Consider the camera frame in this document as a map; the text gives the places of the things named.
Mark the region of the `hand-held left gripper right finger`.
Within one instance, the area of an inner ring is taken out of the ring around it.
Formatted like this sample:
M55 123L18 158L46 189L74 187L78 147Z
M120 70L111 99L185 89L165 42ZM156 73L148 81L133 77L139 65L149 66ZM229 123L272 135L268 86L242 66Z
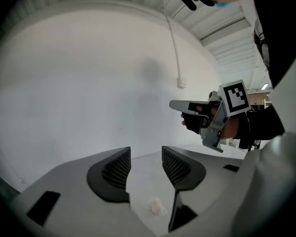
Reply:
M241 164L241 159L163 146L162 167L175 189L168 231L204 212L226 189Z

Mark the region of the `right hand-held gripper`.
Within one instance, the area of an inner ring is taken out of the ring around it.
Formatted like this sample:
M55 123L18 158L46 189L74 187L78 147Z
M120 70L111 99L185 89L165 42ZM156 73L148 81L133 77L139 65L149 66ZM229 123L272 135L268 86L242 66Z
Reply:
M210 92L208 102L171 100L169 106L182 112L186 128L201 135L203 146L219 153L223 152L220 140L228 120L251 108L242 80L220 85Z

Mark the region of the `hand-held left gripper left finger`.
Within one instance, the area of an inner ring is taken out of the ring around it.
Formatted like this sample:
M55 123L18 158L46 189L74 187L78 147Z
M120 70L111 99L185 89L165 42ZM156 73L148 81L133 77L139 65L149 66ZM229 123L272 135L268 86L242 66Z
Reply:
M148 237L130 208L130 170L130 147L72 160L43 175L10 206L37 237Z

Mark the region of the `small white object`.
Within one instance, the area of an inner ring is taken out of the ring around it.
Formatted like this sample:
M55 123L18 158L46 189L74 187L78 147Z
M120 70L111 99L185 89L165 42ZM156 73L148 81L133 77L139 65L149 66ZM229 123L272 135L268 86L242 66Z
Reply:
M146 207L149 209L150 214L154 215L155 217L165 216L168 213L159 197L152 197L146 203Z

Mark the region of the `person's right forearm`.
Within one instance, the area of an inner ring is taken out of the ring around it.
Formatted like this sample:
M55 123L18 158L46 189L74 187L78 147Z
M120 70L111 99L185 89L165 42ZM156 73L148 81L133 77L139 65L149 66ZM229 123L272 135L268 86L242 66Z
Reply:
M259 112L247 111L232 116L222 130L223 139L240 140L240 148L248 149L255 140L271 140L285 132L273 106Z

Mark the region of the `person's black-clothed torso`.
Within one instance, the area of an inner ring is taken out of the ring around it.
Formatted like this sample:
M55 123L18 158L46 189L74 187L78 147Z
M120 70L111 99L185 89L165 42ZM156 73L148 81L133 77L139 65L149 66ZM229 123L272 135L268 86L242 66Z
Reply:
M254 0L264 39L254 37L259 52L268 47L268 74L273 87L296 58L296 0Z

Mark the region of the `white wall conduit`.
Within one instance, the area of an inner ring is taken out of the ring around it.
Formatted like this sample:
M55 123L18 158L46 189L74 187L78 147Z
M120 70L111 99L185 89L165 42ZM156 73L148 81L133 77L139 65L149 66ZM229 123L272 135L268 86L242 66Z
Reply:
M172 25L171 25L168 15L167 15L166 0L163 0L163 14L164 14L164 17L167 21L170 35L171 35L171 39L172 39L172 43L173 43L173 48L174 48L176 63L177 63L178 78L181 79L182 73L181 73L181 66L180 66L180 60L179 60L179 55L178 55L178 49L177 49L176 40L175 40L175 37L173 34Z

